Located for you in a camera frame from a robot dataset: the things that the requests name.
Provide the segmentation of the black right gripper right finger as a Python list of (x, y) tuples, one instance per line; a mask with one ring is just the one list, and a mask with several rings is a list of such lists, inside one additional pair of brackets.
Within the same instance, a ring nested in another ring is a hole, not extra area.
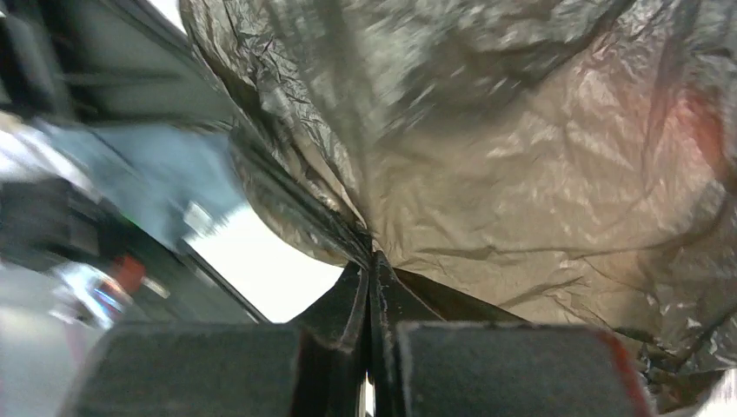
[(452, 291), (416, 293), (382, 253), (368, 270), (379, 416), (649, 416), (641, 378), (610, 333), (519, 322)]

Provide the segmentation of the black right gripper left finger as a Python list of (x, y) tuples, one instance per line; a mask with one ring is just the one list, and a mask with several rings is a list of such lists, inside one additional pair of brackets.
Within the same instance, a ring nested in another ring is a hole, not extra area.
[(122, 323), (93, 348), (63, 416), (363, 416), (368, 282), (348, 265), (284, 324)]

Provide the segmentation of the black plastic trash bag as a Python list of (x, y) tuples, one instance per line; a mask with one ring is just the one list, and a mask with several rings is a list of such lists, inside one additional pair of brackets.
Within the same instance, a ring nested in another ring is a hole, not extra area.
[(736, 366), (733, 1), (183, 1), (252, 209), (319, 261)]

